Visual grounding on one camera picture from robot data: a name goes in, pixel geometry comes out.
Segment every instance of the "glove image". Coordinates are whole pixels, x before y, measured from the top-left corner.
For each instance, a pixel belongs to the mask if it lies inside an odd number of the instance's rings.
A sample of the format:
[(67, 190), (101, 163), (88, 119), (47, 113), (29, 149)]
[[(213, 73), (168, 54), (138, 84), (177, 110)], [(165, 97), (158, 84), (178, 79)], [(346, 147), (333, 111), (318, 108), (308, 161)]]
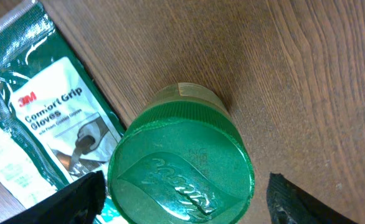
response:
[(96, 150), (108, 131), (108, 126), (106, 126), (101, 117), (84, 124), (79, 129), (77, 133), (77, 140), (75, 142), (76, 148), (73, 151), (72, 158), (70, 160), (70, 172), (87, 172), (84, 167), (81, 165), (78, 166), (80, 156)]

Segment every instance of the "product label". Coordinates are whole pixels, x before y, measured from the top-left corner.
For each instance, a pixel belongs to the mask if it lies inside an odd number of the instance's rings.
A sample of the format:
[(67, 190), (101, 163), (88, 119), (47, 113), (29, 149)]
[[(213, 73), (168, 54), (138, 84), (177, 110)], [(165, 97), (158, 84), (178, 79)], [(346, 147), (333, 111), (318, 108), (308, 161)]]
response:
[(101, 168), (121, 139), (67, 57), (34, 76), (10, 101), (17, 118), (73, 179)]

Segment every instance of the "3m comfort grip gloves package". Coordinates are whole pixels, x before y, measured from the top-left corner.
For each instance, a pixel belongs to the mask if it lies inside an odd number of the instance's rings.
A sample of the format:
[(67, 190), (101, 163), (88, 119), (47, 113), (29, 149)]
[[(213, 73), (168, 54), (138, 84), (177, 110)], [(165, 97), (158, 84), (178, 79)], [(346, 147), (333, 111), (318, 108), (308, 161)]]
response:
[[(103, 170), (124, 130), (41, 4), (0, 20), (0, 182), (29, 208)], [(98, 222), (125, 223), (110, 198)]]

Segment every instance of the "green bottle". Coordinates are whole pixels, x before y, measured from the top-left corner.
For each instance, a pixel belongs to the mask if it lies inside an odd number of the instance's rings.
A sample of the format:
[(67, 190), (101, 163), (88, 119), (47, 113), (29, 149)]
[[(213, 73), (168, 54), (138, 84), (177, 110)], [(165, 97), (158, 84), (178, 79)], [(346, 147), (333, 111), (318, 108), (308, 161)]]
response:
[(221, 100), (192, 83), (167, 86), (112, 155), (108, 188), (130, 223), (237, 223), (254, 172)]

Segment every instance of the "wood grain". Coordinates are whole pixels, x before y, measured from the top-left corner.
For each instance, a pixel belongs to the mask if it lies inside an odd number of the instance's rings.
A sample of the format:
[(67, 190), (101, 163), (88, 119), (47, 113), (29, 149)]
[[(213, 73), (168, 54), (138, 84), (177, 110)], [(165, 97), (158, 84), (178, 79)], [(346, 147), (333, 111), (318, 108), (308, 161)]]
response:
[(365, 223), (365, 1), (43, 3), (126, 126), (172, 83), (222, 99), (255, 167), (241, 223), (270, 223), (270, 172)]

